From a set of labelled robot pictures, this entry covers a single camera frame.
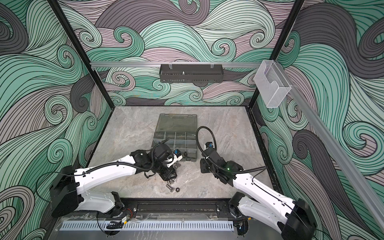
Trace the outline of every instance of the black cable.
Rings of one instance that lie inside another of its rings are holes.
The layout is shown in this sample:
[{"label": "black cable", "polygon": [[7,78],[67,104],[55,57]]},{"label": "black cable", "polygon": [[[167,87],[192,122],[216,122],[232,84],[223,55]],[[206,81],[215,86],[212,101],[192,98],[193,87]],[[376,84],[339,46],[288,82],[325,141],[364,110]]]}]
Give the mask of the black cable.
[{"label": "black cable", "polygon": [[234,222],[233,225],[234,225],[234,226],[235,226],[235,225],[238,225],[239,223],[242,223],[242,222],[245,222],[245,221],[247,221],[247,220],[250,220],[250,218],[251,218],[251,217],[249,217],[249,218],[247,217],[247,218],[244,218],[243,220],[238,221],[238,222],[236,222],[236,223]]},{"label": "black cable", "polygon": [[252,169],[248,169],[248,170],[243,170],[243,171],[230,171],[230,170],[228,170],[228,169],[226,169],[226,168],[224,168],[224,167],[221,167],[221,166],[217,165],[217,164],[216,164],[216,163],[215,163],[209,156],[207,156],[207,155],[204,153],[203,149],[202,149],[201,146],[200,146],[200,143],[199,143],[199,131],[200,131],[200,129],[202,129],[202,128],[207,129],[207,130],[211,133],[212,138],[214,139],[214,144],[215,144],[214,149],[217,151],[217,145],[216,145],[216,139],[215,139],[214,133],[212,132],[211,129],[209,129],[209,128],[206,127],[206,126],[201,126],[201,127],[199,127],[199,128],[196,130],[196,145],[197,145],[197,147],[199,148],[199,150],[201,151],[201,155],[202,155],[204,158],[208,159],[208,160],[209,160],[213,165],[215,165],[215,167],[217,167],[218,169],[220,169],[220,170],[222,170],[222,171],[226,171],[226,172],[232,173],[232,174],[244,174],[244,173],[256,172],[256,171],[260,171],[260,170],[266,169],[266,167],[263,166],[263,167],[256,167],[256,168],[252,168]]},{"label": "black cable", "polygon": [[150,177],[152,177],[152,176],[155,176],[156,175],[156,173],[153,173],[153,174],[151,174],[151,175],[147,175],[146,174],[146,172],[144,172],[144,176],[148,179],[148,178],[150,178]]},{"label": "black cable", "polygon": [[106,228],[107,229],[121,229],[122,227],[124,226],[124,223],[122,222],[119,222],[119,223],[115,223],[115,224],[112,224],[112,225],[108,225]]},{"label": "black cable", "polygon": [[37,188],[38,188],[38,182],[39,182],[39,180],[40,180],[40,178],[42,177],[42,176],[44,176],[44,175],[47,175],[47,174],[49,174],[49,173],[58,173],[58,174],[61,174],[61,175],[64,175],[64,176],[82,176],[83,174],[81,174],[81,175],[73,175],[72,173],[74,173],[74,172],[72,172],[71,174],[64,174],[64,173],[61,173],[61,172],[55,172],[55,171],[51,171],[51,172],[46,172],[46,173],[43,173],[38,179],[37,179],[37,181],[36,181],[36,185],[35,185],[35,187],[36,187],[36,195],[39,197],[39,198],[41,198],[42,200],[44,200],[44,201],[46,201],[46,202],[48,202],[48,203],[50,203],[51,201],[48,201],[48,200],[46,200],[46,199],[44,199],[42,196],[40,196],[40,194],[37,192]]},{"label": "black cable", "polygon": [[154,159],[154,150],[155,150],[155,148],[156,148],[157,146],[159,146],[161,143],[165,143],[165,142],[168,141],[168,140],[169,140],[169,138],[167,138],[167,139],[165,139],[165,140],[159,142],[158,144],[156,144],[156,145],[152,148],[152,151],[151,151],[151,166],[150,166],[150,168],[148,168],[148,169],[147,169],[147,168],[143,168],[143,167],[139,167],[139,166],[134,165],[134,164],[129,163],[129,162],[107,162],[107,163],[101,164],[101,165],[99,165],[99,166],[96,166],[96,167],[93,167],[93,168],[87,170],[87,171],[85,172],[85,174],[91,173],[91,172],[93,172],[93,171],[96,171],[96,170],[101,169],[101,168],[104,168],[104,167],[113,166],[113,165],[125,165],[125,166],[130,166],[130,167],[139,169],[139,170],[141,170],[141,171],[143,171],[143,172],[149,171],[149,170],[151,170],[151,169],[153,168],[153,166],[155,165],[155,159]]},{"label": "black cable", "polygon": [[96,221],[97,221],[97,226],[99,227],[99,229],[105,234],[107,235],[107,237],[109,237],[109,233],[106,233],[103,229],[101,229],[100,225],[99,225],[99,211],[97,211],[96,213]]},{"label": "black cable", "polygon": [[289,209],[291,209],[292,212],[295,213],[296,216],[299,218],[299,220],[302,222],[302,224],[304,224],[304,226],[308,229],[307,225],[305,225],[305,223],[304,223],[303,220],[299,217],[299,215],[297,215],[297,213],[296,213],[295,211],[293,211],[293,209],[292,209],[288,204],[284,204],[284,202],[281,201],[279,198],[273,196],[272,194],[270,194],[270,193],[267,192],[266,190],[262,189],[259,185],[255,184],[255,183],[253,182],[253,179],[254,179],[255,177],[252,178],[252,184],[253,184],[253,185],[255,185],[256,187],[260,188],[260,189],[263,190],[264,192],[268,193],[268,194],[271,195],[272,197],[276,198],[279,202],[281,202],[281,203],[283,204],[283,206],[287,206]]},{"label": "black cable", "polygon": [[258,174],[256,174],[256,175],[254,175],[253,176],[253,178],[252,178],[252,182],[253,182],[253,179],[257,176],[257,175],[259,175],[260,173],[262,173],[262,172],[264,172],[265,171],[265,169],[263,169],[261,172],[259,172]]},{"label": "black cable", "polygon": [[322,233],[328,235],[329,237],[331,237],[331,235],[329,235],[329,233],[326,233],[326,232],[324,232],[324,231],[321,231],[321,230],[319,230],[319,229],[317,229],[317,228],[316,228],[316,231],[322,232]]}]

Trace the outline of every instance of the metal rail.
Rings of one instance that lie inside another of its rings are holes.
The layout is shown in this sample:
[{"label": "metal rail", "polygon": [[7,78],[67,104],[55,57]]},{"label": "metal rail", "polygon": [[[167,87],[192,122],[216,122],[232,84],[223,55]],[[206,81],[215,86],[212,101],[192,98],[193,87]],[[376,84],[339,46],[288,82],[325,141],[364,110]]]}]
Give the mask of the metal rail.
[{"label": "metal rail", "polygon": [[90,62],[92,68],[159,68],[161,64],[221,64],[223,68],[258,68],[261,62],[153,62],[153,61],[95,61]]}]

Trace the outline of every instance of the red wire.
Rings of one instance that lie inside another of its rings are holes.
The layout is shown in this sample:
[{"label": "red wire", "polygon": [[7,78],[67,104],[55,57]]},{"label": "red wire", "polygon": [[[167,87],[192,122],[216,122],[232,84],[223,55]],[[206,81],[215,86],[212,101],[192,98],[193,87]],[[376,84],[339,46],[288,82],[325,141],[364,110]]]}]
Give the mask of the red wire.
[{"label": "red wire", "polygon": [[130,215],[130,217],[129,217],[129,219],[131,219],[132,216],[133,216],[133,212],[132,212],[132,210],[131,210],[131,209],[123,209],[123,211],[124,211],[124,210],[129,210],[129,211],[131,212],[131,215]]}]

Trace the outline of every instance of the black joint housing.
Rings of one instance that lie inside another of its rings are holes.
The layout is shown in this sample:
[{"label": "black joint housing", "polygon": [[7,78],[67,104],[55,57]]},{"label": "black joint housing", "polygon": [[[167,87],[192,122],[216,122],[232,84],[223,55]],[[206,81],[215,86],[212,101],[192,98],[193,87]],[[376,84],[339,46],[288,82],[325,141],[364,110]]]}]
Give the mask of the black joint housing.
[{"label": "black joint housing", "polygon": [[238,206],[239,206],[239,201],[245,197],[245,194],[241,192],[236,192],[235,195],[229,200],[229,210],[231,214],[235,217],[241,217],[242,213],[240,212]]},{"label": "black joint housing", "polygon": [[[73,166],[60,170],[63,174],[72,174]],[[51,197],[51,215],[54,218],[71,213],[79,206],[74,176],[58,174],[49,189]]]},{"label": "black joint housing", "polygon": [[278,222],[278,226],[284,240],[311,240],[316,230],[316,220],[309,204],[299,199],[287,222]]},{"label": "black joint housing", "polygon": [[213,147],[209,147],[202,152],[203,156],[207,156],[205,159],[200,160],[200,171],[201,173],[211,172],[218,178],[222,183],[229,184],[233,187],[233,179],[236,179],[235,175],[226,170],[237,172],[239,170],[243,170],[243,167],[234,161],[226,162],[220,155],[216,152],[216,149]]}]

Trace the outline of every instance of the slotted cable channel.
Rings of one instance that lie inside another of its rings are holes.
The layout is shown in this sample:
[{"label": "slotted cable channel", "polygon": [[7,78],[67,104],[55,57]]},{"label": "slotted cable channel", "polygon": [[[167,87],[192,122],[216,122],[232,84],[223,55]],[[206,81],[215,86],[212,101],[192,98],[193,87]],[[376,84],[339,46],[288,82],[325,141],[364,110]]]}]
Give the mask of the slotted cable channel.
[{"label": "slotted cable channel", "polygon": [[[110,221],[100,221],[100,227],[109,231],[106,227]],[[95,220],[64,221],[60,231],[97,231],[100,230]],[[114,231],[234,231],[232,221],[212,220],[144,220],[129,221],[123,228]]]}]

